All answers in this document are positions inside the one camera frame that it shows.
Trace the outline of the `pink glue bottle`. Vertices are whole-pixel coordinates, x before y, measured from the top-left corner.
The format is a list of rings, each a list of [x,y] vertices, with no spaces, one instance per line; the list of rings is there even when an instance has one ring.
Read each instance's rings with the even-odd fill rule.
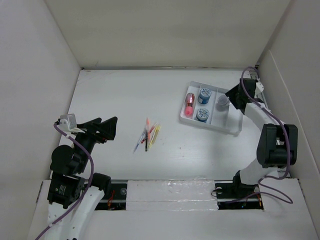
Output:
[[[191,117],[194,112],[194,102],[195,102],[195,95],[193,93],[187,93],[185,98],[185,110],[184,114],[187,117]]]

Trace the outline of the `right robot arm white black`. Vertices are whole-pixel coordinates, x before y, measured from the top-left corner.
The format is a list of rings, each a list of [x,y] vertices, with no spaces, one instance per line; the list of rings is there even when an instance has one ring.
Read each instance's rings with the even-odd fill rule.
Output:
[[[255,98],[257,85],[257,80],[241,77],[239,84],[225,94],[260,130],[256,158],[232,179],[230,190],[234,198],[242,199],[247,193],[252,196],[264,179],[285,179],[297,161],[298,128],[283,123]]]

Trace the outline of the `blue patterned tape roll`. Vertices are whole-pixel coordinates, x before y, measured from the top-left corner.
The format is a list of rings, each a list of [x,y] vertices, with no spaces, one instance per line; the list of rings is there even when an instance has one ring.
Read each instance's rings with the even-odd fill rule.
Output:
[[[196,112],[196,119],[202,123],[206,123],[209,116],[210,116],[210,112],[206,108],[199,108]]]
[[[207,104],[211,98],[212,91],[209,88],[201,88],[198,94],[198,102],[200,104]]]

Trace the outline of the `blue clear pen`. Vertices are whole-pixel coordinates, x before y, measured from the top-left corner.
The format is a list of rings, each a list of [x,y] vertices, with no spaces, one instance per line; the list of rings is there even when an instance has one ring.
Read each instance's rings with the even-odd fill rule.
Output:
[[[133,152],[135,153],[136,150],[138,149],[139,145],[141,144],[141,142],[143,141],[143,139],[145,138],[146,136],[146,128],[143,130],[142,134],[140,135],[135,147],[134,147],[134,150]]]

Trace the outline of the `orange pen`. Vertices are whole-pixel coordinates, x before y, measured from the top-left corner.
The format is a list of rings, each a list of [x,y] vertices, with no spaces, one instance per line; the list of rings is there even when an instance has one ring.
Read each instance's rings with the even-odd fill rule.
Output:
[[[147,117],[146,118],[146,142],[145,142],[145,151],[146,152],[149,149],[149,143],[150,143],[150,120]]]

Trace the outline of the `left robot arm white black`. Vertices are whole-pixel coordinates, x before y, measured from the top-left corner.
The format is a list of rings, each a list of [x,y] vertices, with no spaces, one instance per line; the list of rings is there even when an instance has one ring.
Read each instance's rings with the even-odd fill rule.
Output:
[[[78,124],[72,113],[61,115],[53,124],[72,145],[59,145],[51,154],[47,227],[36,239],[83,237],[98,203],[112,191],[111,177],[94,171],[91,153],[96,144],[115,139],[117,122],[114,116]]]

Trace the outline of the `clear jar of beads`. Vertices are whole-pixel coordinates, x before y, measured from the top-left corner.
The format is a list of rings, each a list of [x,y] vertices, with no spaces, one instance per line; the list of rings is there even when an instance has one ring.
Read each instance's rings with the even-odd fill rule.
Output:
[[[216,105],[220,112],[225,111],[230,105],[229,98],[224,94],[220,95],[217,99]]]

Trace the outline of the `yellow pen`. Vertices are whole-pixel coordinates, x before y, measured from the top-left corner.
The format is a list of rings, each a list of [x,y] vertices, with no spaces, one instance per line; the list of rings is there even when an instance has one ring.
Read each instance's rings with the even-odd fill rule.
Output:
[[[148,145],[148,148],[149,148],[149,149],[150,149],[150,148],[152,147],[152,145],[155,143],[160,128],[161,128],[161,126],[160,126],[159,124],[155,127],[154,132],[153,132],[153,135],[152,135],[152,138],[150,139],[150,143],[149,143],[149,145]]]
[[[149,133],[150,133],[150,140],[149,140],[149,143],[148,143],[147,151],[150,150],[150,148],[151,148],[151,146],[152,146],[152,144],[153,144],[153,140],[154,140],[154,138],[155,138],[155,133],[156,133],[157,127],[158,127],[158,124],[155,124],[155,125],[151,128],[151,130],[149,131]]]

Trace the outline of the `black pen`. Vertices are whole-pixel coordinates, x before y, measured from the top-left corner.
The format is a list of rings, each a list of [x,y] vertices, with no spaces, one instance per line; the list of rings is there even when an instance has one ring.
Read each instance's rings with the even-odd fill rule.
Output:
[[[145,152],[148,151],[148,128],[145,128]]]

